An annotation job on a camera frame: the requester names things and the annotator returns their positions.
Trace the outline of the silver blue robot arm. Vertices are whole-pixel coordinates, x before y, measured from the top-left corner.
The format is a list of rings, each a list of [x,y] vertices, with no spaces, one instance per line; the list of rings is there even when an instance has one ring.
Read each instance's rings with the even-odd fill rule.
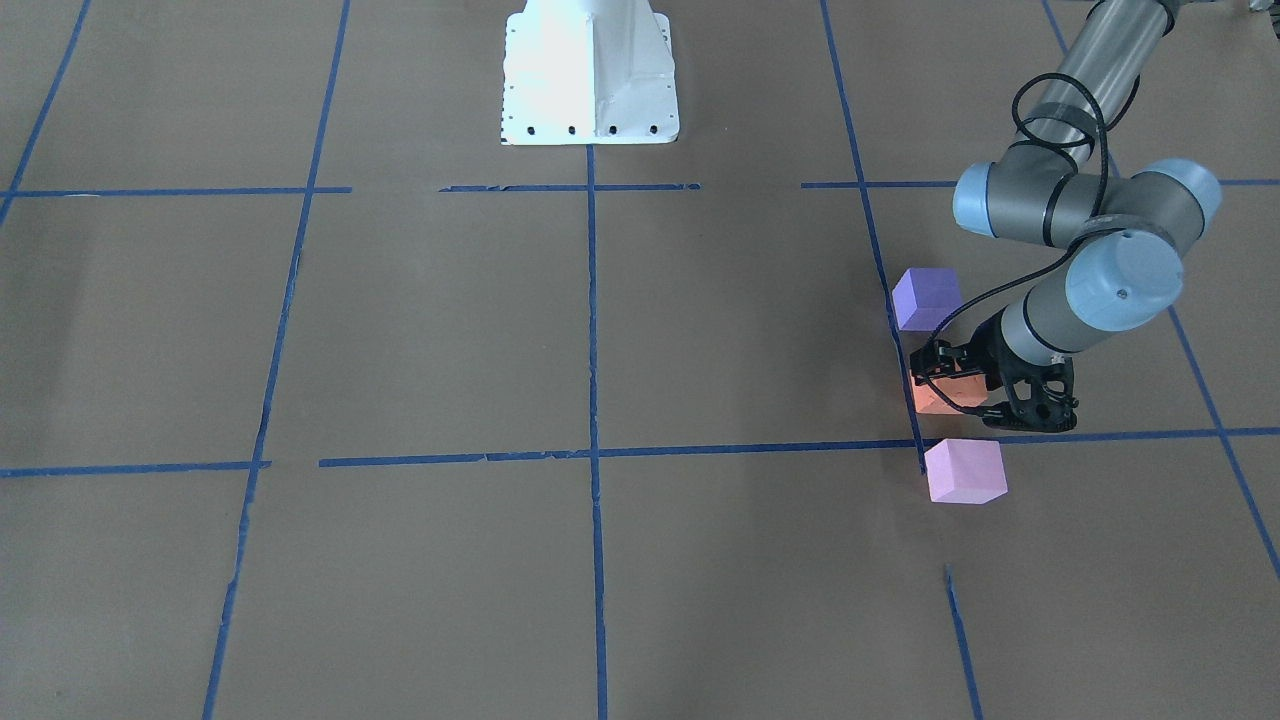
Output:
[[[1073,360],[1171,307],[1184,258],[1206,234],[1222,188],[1185,158],[1112,174],[1110,135],[1170,35],[1179,1],[1098,1],[1059,68],[1014,95],[1015,140],[998,161],[969,167],[955,184],[965,231],[1060,256],[1010,281],[1023,288],[951,345],[933,331],[910,356],[911,382],[986,427],[1064,433],[1076,427]]]

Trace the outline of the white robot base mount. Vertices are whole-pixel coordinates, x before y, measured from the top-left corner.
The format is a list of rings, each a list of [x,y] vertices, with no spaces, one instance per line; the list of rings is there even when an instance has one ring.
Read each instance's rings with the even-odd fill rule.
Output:
[[[648,1],[527,1],[506,19],[500,143],[673,143],[669,18]]]

